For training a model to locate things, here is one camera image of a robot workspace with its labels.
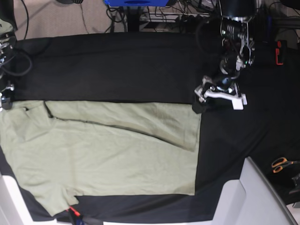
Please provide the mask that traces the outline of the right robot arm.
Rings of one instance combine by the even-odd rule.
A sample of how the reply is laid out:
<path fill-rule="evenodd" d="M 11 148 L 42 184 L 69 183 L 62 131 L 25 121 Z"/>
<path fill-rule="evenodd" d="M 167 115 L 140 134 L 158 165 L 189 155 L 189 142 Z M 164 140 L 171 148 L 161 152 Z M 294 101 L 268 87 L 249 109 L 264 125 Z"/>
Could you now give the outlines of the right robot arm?
<path fill-rule="evenodd" d="M 14 2 L 2 0 L 0 2 L 0 110 L 9 110 L 12 107 L 12 93 L 15 86 L 12 77 L 26 75 L 33 66 L 31 57 L 24 50 L 15 48 L 17 38 L 15 32 L 17 24 L 14 14 Z M 29 67 L 23 72 L 12 72 L 5 68 L 17 55 L 24 56 L 29 61 Z"/>

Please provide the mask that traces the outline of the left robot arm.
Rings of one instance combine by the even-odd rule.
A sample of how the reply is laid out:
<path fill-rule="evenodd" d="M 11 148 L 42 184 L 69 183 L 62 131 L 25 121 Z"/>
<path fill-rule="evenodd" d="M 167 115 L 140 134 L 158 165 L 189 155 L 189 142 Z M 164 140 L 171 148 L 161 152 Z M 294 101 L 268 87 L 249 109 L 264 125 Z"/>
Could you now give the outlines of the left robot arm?
<path fill-rule="evenodd" d="M 249 33 L 249 23 L 255 17 L 256 6 L 254 0 L 217 0 L 213 13 L 198 24 L 197 47 L 219 63 L 194 90 L 195 113 L 230 105 L 234 110 L 243 110 L 248 104 L 237 80 L 242 70 L 254 62 L 255 42 Z"/>

